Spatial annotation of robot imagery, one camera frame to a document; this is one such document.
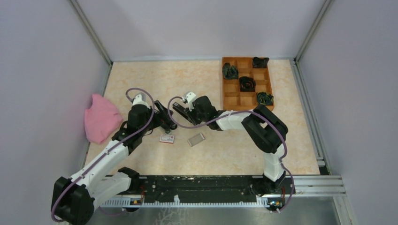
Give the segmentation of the staple box tray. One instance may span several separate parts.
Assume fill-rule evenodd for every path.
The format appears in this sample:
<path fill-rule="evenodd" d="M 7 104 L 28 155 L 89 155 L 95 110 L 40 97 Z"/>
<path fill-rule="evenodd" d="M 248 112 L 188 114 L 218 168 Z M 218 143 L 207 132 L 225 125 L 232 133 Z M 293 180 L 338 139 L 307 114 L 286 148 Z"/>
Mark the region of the staple box tray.
<path fill-rule="evenodd" d="M 205 137 L 202 133 L 196 134 L 195 136 L 191 137 L 188 139 L 188 144 L 193 147 L 199 143 L 201 143 L 202 141 L 205 140 Z"/>

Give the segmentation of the red white staple box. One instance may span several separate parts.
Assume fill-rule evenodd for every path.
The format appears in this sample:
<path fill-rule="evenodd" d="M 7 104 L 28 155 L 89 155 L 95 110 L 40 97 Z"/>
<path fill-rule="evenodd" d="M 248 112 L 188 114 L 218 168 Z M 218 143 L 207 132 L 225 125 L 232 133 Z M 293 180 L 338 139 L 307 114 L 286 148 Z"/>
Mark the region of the red white staple box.
<path fill-rule="evenodd" d="M 170 143 L 173 144 L 175 141 L 175 136 L 174 135 L 161 135 L 159 142 L 161 143 Z"/>

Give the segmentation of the black stapler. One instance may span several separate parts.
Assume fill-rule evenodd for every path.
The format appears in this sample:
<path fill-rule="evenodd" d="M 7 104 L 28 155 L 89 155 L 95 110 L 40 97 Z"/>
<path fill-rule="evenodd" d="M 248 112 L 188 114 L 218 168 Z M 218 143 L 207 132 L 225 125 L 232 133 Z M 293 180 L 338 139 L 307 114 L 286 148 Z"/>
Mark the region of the black stapler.
<path fill-rule="evenodd" d="M 169 117 L 167 108 L 159 100 L 155 100 L 154 104 L 158 108 L 158 116 L 162 122 L 161 127 L 168 126 L 171 130 L 177 129 L 177 124 Z"/>
<path fill-rule="evenodd" d="M 198 125 L 201 123 L 201 120 L 199 119 L 198 113 L 196 110 L 190 110 L 188 107 L 184 108 L 182 105 L 179 103 L 175 102 L 172 105 L 172 108 L 179 113 L 181 116 L 183 116 L 187 121 L 189 121 L 193 125 Z"/>

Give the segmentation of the grey silver stapler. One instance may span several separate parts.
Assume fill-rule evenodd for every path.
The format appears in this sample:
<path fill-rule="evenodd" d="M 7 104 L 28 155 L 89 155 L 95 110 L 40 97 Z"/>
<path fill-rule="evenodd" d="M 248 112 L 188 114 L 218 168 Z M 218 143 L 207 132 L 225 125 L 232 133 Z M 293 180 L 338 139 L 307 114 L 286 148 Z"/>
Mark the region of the grey silver stapler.
<path fill-rule="evenodd" d="M 171 134 L 171 129 L 170 129 L 170 127 L 168 127 L 168 126 L 162 126 L 161 127 L 163 130 L 164 130 L 164 133 L 165 134 Z"/>

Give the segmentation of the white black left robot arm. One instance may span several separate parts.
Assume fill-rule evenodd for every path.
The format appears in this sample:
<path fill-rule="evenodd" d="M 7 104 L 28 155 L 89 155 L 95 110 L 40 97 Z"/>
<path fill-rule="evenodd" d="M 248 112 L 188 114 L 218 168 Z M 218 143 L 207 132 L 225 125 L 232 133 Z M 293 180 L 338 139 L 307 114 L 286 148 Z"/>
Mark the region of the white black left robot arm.
<path fill-rule="evenodd" d="M 152 105 L 133 103 L 128 119 L 114 134 L 104 150 L 87 166 L 54 184 L 51 217 L 55 222 L 85 225 L 95 210 L 113 196 L 140 190 L 139 173 L 123 167 L 110 177 L 107 173 L 127 158 L 143 141 L 144 135 L 159 127 L 167 114 L 158 101 Z"/>

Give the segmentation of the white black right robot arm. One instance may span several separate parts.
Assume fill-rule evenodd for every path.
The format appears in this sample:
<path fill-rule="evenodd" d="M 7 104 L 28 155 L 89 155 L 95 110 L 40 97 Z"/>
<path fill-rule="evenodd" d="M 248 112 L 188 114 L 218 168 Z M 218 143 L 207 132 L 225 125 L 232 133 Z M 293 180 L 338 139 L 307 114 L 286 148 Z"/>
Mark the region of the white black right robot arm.
<path fill-rule="evenodd" d="M 188 92 L 182 98 L 188 105 L 184 109 L 187 120 L 198 127 L 205 124 L 211 130 L 244 130 L 254 144 L 264 153 L 264 187 L 277 193 L 283 186 L 286 169 L 282 159 L 286 156 L 287 126 L 266 106 L 258 105 L 252 110 L 216 110 L 207 96 L 197 97 Z"/>

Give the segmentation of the wooden compartment tray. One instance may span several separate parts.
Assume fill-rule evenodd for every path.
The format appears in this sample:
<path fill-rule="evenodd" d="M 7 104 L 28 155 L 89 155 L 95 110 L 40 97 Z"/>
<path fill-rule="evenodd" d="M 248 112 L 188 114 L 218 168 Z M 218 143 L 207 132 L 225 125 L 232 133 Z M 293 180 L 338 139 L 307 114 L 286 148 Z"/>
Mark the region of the wooden compartment tray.
<path fill-rule="evenodd" d="M 221 64 L 224 110 L 250 110 L 259 105 L 273 110 L 274 94 L 268 57 L 223 57 Z"/>

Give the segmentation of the pink cloth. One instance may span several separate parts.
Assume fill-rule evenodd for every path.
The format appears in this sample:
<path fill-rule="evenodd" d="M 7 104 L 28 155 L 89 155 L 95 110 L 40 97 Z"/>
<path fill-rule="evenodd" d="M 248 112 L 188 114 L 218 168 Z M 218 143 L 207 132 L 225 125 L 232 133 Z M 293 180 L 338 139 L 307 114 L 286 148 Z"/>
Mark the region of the pink cloth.
<path fill-rule="evenodd" d="M 84 111 L 84 128 L 89 142 L 103 143 L 122 123 L 117 107 L 98 93 L 92 94 L 92 105 Z"/>

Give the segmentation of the green camouflage rolled sock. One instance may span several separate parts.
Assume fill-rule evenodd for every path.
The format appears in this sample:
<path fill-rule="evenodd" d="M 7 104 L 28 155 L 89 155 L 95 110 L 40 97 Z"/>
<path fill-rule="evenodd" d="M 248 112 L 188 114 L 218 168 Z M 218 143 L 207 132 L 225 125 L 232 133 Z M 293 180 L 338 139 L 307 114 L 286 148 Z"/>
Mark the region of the green camouflage rolled sock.
<path fill-rule="evenodd" d="M 225 63 L 222 67 L 222 75 L 226 80 L 238 79 L 238 69 L 230 63 Z"/>

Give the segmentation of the blue green rolled sock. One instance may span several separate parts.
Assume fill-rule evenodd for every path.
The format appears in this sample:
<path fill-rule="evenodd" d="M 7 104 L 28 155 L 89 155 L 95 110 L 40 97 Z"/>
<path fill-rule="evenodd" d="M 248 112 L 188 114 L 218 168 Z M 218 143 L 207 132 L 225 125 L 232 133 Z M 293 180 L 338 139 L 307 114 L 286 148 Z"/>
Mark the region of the blue green rolled sock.
<path fill-rule="evenodd" d="M 274 97 L 266 92 L 258 92 L 256 95 L 256 100 L 259 105 L 273 105 Z"/>

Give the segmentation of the dark rolled sock back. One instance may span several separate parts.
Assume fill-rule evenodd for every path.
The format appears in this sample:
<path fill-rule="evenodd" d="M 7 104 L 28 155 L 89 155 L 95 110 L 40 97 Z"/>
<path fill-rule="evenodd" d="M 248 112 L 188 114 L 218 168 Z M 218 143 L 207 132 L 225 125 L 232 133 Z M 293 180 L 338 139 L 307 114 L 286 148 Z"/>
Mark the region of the dark rolled sock back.
<path fill-rule="evenodd" d="M 268 62 L 270 58 L 264 57 L 253 57 L 252 58 L 252 67 L 253 68 L 268 68 Z"/>

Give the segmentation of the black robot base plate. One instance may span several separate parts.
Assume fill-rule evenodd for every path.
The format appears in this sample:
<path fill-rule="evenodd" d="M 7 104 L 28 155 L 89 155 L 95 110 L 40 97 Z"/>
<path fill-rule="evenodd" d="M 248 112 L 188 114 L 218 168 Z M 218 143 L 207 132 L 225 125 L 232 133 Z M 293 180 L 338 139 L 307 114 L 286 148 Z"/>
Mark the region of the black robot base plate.
<path fill-rule="evenodd" d="M 131 197 L 128 209 L 138 207 L 264 207 L 282 210 L 296 193 L 291 176 L 273 182 L 265 175 L 140 175 L 119 193 Z"/>

